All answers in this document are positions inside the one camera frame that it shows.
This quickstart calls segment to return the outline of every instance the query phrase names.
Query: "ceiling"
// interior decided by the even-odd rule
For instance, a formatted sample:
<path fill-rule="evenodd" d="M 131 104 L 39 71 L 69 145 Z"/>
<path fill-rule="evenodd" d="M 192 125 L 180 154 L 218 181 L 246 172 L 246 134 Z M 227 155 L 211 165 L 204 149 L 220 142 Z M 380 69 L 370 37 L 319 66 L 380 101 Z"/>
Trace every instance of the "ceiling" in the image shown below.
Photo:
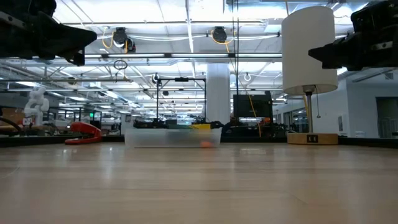
<path fill-rule="evenodd" d="M 87 46 L 86 54 L 123 54 L 123 50 L 114 44 L 109 47 L 112 44 L 112 33 L 117 27 L 126 28 L 127 34 L 136 44 L 137 54 L 225 54 L 227 51 L 236 52 L 238 48 L 239 53 L 281 53 L 281 38 L 278 37 L 278 32 L 283 18 L 287 16 L 285 2 L 239 1 L 239 11 L 236 6 L 231 6 L 231 2 L 232 0 L 57 0 L 57 10 L 53 18 L 68 26 L 88 29 L 97 33 L 98 40 Z M 350 1 L 344 4 L 289 1 L 287 4 L 289 13 L 310 6 L 333 8 L 337 37 L 352 32 L 349 15 L 365 5 L 364 1 Z M 239 44 L 235 41 L 234 48 L 233 42 L 226 46 L 217 44 L 211 35 L 207 37 L 207 34 L 210 34 L 215 26 L 223 26 L 231 40 L 234 30 L 239 30 Z M 151 99 L 155 95 L 155 91 L 143 91 L 143 89 L 155 88 L 152 83 L 154 74 L 157 73 L 161 78 L 206 78 L 207 64 L 212 62 L 208 58 L 152 58 L 150 60 L 133 58 L 125 59 L 128 62 L 128 68 L 118 71 L 113 67 L 115 60 L 117 58 L 87 59 L 84 67 L 71 66 L 63 60 L 54 60 L 50 65 L 37 61 L 2 60 L 0 77 L 25 80 L 38 78 L 54 80 L 71 77 L 103 79 L 100 83 L 78 82 L 71 85 L 65 82 L 54 82 L 41 83 L 41 85 L 47 86 L 48 90 L 82 90 L 77 92 L 53 91 L 51 93 L 71 104 L 107 101 L 115 103 L 116 106 L 113 109 L 119 111 L 135 109 L 140 113 L 146 113 L 146 108 L 153 107 L 155 103 Z M 229 63 L 231 74 L 235 73 L 230 59 L 227 58 L 222 62 Z M 242 60 L 239 62 L 238 73 L 241 88 L 259 89 L 264 92 L 265 88 L 279 89 L 282 86 L 282 63 L 280 60 Z M 236 83 L 232 80 L 235 79 L 231 79 L 233 89 Z M 28 90 L 31 86 L 13 83 L 10 88 Z M 107 95 L 100 96 L 95 91 L 84 91 L 93 88 L 103 89 L 103 92 L 106 92 L 107 89 L 129 89 L 131 91 L 112 91 L 116 94 L 115 98 Z M 170 82 L 164 88 L 189 88 L 194 91 L 171 91 L 169 96 L 161 96 L 187 99 L 181 101 L 181 105 L 173 105 L 171 101 L 165 101 L 161 113 L 201 113 L 203 100 L 193 100 L 204 98 L 204 93 L 197 83 Z M 281 91 L 272 91 L 272 94 L 278 98 L 282 93 Z M 81 99 L 74 100 L 65 98 L 65 96 L 77 96 Z"/>

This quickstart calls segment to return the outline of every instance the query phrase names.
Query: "wooden table surface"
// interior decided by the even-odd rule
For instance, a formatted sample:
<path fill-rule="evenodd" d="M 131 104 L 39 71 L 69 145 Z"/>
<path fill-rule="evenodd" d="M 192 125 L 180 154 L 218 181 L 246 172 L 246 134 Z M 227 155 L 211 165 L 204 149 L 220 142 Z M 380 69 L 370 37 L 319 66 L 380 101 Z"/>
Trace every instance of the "wooden table surface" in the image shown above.
<path fill-rule="evenodd" d="M 393 149 L 0 149 L 0 224 L 397 222 Z"/>

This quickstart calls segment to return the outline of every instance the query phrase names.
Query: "metal frame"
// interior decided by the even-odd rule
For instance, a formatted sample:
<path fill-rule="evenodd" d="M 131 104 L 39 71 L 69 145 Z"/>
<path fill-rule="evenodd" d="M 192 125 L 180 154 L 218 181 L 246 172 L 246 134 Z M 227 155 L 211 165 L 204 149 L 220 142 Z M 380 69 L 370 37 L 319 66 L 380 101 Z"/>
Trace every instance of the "metal frame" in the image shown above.
<path fill-rule="evenodd" d="M 159 91 L 160 90 L 167 91 L 168 89 L 163 89 L 163 87 L 166 86 L 169 83 L 169 81 L 181 82 L 181 81 L 178 81 L 178 79 L 179 78 L 159 78 L 157 80 L 157 82 L 166 81 L 166 83 L 161 88 L 159 88 L 160 86 L 156 83 L 156 122 L 159 122 Z M 186 80 L 194 81 L 195 83 L 197 81 L 203 81 L 205 83 L 205 87 L 204 87 L 203 91 L 205 92 L 205 119 L 206 119 L 206 117 L 207 117 L 207 83 L 206 83 L 206 78 L 186 78 Z M 185 90 L 185 91 L 198 91 L 198 89 L 193 89 L 193 90 L 183 89 L 183 90 Z"/>

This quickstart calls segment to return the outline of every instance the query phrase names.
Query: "orange ball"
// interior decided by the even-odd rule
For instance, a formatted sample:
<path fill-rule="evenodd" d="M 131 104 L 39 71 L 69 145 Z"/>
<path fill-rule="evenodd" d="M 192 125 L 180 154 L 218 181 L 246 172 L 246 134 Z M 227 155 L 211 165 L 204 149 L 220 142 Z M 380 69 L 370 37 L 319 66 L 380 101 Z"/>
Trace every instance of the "orange ball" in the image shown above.
<path fill-rule="evenodd" d="M 209 141 L 202 141 L 202 142 L 200 143 L 200 146 L 201 146 L 202 148 L 212 148 L 212 147 L 214 147 L 214 144 L 211 143 L 211 142 L 209 142 Z"/>

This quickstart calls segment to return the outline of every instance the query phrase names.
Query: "wooden lamp base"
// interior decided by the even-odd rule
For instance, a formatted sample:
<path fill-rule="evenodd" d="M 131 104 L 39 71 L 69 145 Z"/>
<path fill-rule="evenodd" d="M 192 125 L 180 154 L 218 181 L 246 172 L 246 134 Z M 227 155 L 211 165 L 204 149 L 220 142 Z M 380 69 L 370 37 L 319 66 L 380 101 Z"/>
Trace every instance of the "wooden lamp base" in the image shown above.
<path fill-rule="evenodd" d="M 337 134 L 288 133 L 288 144 L 337 145 Z"/>

